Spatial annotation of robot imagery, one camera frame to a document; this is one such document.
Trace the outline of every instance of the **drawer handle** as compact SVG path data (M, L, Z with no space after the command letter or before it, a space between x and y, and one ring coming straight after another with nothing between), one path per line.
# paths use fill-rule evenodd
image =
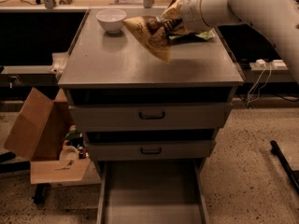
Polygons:
M154 148L154 149L144 149L143 147L140 148L140 152L144 155L157 155L162 153L162 148Z
M165 118L165 112L162 112L159 116L147 116L142 114L142 112L139 112L139 117L141 119L164 119Z

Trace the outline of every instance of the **black metal bar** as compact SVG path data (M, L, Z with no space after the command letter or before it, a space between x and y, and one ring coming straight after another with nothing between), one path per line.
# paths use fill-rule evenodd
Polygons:
M12 159L16 158L16 155L12 152L7 152L0 155L0 163L4 161L10 161Z
M44 188L45 188L45 184L40 183L37 184L36 186L36 195L34 197L34 203L35 204L40 204L43 203L45 201L44 199Z
M289 179L292 182L292 185L296 189L297 193L299 194L299 178L298 178L298 172L294 171L291 166L289 165L288 161L284 157L283 153L281 152L278 143L274 140L270 142L272 146L272 153L277 155L281 165L283 166L284 170L286 171Z
M18 162L0 164L0 174L29 170L29 169L30 169L29 161L18 161Z

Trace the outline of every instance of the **gray drawer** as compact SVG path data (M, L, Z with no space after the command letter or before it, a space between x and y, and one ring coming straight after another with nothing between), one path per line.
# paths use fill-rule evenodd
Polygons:
M210 156L216 142L166 141L87 144L89 157L93 161L129 161L157 159L192 159Z
M222 128L231 104L70 106L83 132Z
M105 163L97 224L207 224L193 160Z

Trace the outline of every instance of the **cabinet top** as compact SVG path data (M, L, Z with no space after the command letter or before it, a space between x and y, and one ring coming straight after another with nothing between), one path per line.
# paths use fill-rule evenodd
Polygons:
M145 50L123 27L107 34L91 10L59 81L65 89L235 86L243 82L221 40L172 46L165 63ZM162 8L125 8L127 18L160 16Z

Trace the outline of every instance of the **electrical outlet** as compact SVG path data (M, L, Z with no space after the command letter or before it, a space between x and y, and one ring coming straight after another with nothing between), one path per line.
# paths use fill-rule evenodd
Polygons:
M263 59L256 60L255 67L265 68L266 62Z

